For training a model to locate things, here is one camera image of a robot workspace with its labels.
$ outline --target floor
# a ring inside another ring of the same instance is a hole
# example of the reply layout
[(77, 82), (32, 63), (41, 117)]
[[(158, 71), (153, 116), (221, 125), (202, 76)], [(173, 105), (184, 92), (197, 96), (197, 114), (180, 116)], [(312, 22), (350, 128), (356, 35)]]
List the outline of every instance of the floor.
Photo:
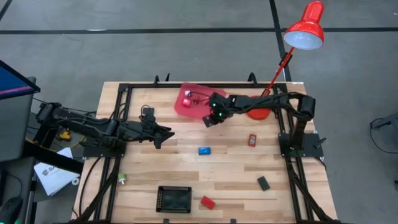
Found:
[[(280, 27), (298, 20), (308, 2), (276, 1)], [(296, 50), (290, 75), (317, 99), (315, 124), (327, 138), (325, 162), (339, 219), (396, 223), (398, 155), (374, 146), (369, 122), (398, 110), (398, 29), (380, 32), (398, 27), (398, 1), (323, 2), (325, 44), (318, 50)], [(267, 0), (0, 0), (2, 5), (8, 8), (4, 15), (0, 12), (0, 59), (37, 78), (42, 92), (35, 97), (83, 110), (96, 109), (105, 81), (149, 81), (168, 73), (174, 81), (238, 81), (250, 72), (270, 80), (280, 60), (282, 43), (275, 32), (123, 34), (145, 28), (273, 28)], [(60, 31), (87, 29), (120, 31)], [(34, 103), (32, 111), (38, 109)], [(374, 138), (383, 149), (398, 152), (393, 134), (386, 127), (375, 131)], [(40, 202), (36, 223), (68, 221), (75, 194), (76, 188), (68, 186)]]

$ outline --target lamp shade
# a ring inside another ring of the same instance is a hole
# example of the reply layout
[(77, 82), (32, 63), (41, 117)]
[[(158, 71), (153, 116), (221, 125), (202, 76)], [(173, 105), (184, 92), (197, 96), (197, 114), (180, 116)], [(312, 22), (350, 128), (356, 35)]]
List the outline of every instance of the lamp shade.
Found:
[(314, 1), (307, 4), (301, 20), (291, 25), (285, 32), (284, 40), (290, 46), (313, 50), (323, 45), (323, 30), (319, 24), (323, 13), (323, 4)]

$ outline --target black container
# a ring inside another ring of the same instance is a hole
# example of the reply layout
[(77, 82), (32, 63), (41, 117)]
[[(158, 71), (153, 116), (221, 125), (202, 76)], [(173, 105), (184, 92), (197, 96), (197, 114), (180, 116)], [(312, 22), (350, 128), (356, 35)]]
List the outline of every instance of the black container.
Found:
[(191, 187), (159, 186), (156, 212), (190, 213), (191, 199)]

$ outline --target red desk lamp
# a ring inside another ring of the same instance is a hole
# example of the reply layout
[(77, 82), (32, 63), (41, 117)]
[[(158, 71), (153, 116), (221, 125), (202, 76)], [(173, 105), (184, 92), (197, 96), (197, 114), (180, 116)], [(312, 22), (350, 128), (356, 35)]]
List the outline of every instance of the red desk lamp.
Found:
[[(275, 77), (272, 79), (268, 88), (264, 91), (261, 96), (267, 96), (271, 92), (271, 88), (274, 85), (276, 78), (279, 76), (282, 69), (287, 65), (289, 59), (292, 56), (294, 48), (302, 50), (314, 50), (322, 47), (323, 45), (323, 30), (319, 22), (323, 13), (323, 4), (320, 1), (313, 1), (307, 4), (304, 9), (301, 20), (291, 25), (284, 35), (284, 40), (292, 48), (283, 58), (282, 63), (278, 71), (276, 71)], [(255, 109), (247, 112), (247, 115), (252, 119), (265, 119), (268, 117), (270, 110), (268, 109)]]

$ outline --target red block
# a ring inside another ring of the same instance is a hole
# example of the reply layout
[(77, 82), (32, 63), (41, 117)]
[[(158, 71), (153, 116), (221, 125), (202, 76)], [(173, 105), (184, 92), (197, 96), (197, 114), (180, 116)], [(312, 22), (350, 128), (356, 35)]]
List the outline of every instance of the red block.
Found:
[(202, 203), (204, 206), (206, 206), (209, 209), (213, 209), (216, 203), (212, 201), (210, 198), (203, 196), (201, 199), (200, 203)]

